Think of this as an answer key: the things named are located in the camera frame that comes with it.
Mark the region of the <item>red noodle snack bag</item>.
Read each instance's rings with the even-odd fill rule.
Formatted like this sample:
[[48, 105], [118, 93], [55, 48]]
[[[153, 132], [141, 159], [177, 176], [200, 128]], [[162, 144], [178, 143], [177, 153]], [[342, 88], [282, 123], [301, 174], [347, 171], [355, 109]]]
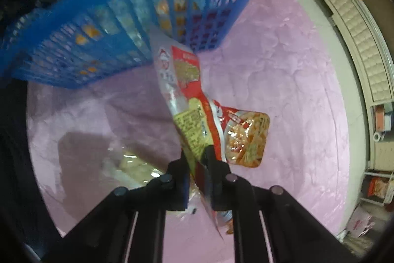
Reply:
[[193, 51], [156, 26], [149, 29], [154, 67], [160, 92], [172, 115], [191, 176], [203, 205], [215, 225], [219, 212], [231, 212], [235, 230], [264, 234], [251, 184], [226, 175], [232, 209], [213, 211], [203, 195], [204, 148], [213, 145], [216, 159], [231, 165], [257, 168], [263, 160], [270, 118], [257, 111], [242, 111], [210, 99], [202, 89], [200, 61]]

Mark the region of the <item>green scallion cracker pack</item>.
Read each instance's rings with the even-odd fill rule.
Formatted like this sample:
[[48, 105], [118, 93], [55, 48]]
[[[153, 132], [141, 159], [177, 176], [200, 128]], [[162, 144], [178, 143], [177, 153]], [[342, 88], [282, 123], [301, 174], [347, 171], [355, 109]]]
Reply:
[[164, 175], [165, 170], [126, 150], [105, 158], [101, 172], [119, 186], [134, 190]]

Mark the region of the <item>purple snack packet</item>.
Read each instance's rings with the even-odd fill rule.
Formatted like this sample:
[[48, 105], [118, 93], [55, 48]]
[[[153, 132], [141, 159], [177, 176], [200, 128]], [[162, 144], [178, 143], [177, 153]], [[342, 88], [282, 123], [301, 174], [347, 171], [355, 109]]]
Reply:
[[231, 9], [192, 10], [176, 15], [176, 36], [193, 51], [217, 48], [226, 35]]

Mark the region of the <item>orange snack packet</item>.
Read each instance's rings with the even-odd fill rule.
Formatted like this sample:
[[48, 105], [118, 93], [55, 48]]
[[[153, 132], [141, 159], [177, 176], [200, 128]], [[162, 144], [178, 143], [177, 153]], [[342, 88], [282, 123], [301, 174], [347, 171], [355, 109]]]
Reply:
[[[168, 15], [166, 1], [159, 2], [159, 10], [164, 10], [158, 20], [164, 32], [171, 34], [172, 23]], [[148, 62], [133, 47], [133, 43], [120, 26], [112, 10], [105, 5], [94, 7], [78, 18], [80, 31], [75, 35], [78, 49], [86, 50], [79, 53], [84, 59], [78, 63], [77, 72], [84, 81], [109, 76], [123, 70], [147, 65]]]

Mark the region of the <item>blue striped snack pack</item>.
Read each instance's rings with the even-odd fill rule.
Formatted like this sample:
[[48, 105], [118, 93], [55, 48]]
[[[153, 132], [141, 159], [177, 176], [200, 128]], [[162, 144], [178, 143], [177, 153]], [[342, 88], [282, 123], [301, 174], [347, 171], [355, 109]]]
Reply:
[[164, 10], [157, 10], [160, 1], [166, 0], [109, 0], [112, 10], [122, 29], [133, 43], [133, 47], [143, 59], [152, 60], [152, 50], [149, 44], [149, 29], [157, 23]]

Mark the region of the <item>pink quilted table cover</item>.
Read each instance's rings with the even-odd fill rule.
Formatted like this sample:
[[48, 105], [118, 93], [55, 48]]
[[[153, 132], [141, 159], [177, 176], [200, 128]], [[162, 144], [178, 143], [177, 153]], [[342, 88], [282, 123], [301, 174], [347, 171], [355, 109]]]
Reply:
[[[311, 0], [250, 0], [218, 49], [199, 55], [202, 86], [222, 105], [270, 117], [251, 184], [284, 187], [331, 233], [343, 224], [349, 176], [346, 111], [329, 52], [303, 9]], [[28, 87], [29, 149], [61, 234], [117, 186], [139, 156], [160, 170], [180, 156], [172, 117], [150, 65], [78, 90]]]

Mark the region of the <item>pink shopping bag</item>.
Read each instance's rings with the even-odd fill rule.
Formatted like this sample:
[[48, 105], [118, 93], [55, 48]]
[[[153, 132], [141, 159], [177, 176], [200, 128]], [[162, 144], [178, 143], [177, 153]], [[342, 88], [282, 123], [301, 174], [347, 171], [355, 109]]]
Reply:
[[363, 207], [358, 206], [346, 224], [346, 230], [354, 238], [365, 235], [375, 225], [372, 215]]

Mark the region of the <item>white metal shelf rack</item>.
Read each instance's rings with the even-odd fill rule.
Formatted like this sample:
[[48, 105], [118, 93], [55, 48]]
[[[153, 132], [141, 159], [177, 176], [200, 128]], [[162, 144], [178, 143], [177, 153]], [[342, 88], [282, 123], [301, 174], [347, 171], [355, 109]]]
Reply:
[[365, 172], [360, 200], [393, 211], [393, 172]]

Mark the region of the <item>cream TV cabinet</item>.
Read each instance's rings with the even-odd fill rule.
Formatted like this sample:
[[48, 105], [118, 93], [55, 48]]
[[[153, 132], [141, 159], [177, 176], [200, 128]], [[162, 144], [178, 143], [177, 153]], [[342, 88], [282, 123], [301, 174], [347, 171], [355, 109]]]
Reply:
[[393, 171], [393, 60], [363, 0], [323, 0], [353, 60], [367, 114], [367, 167]]

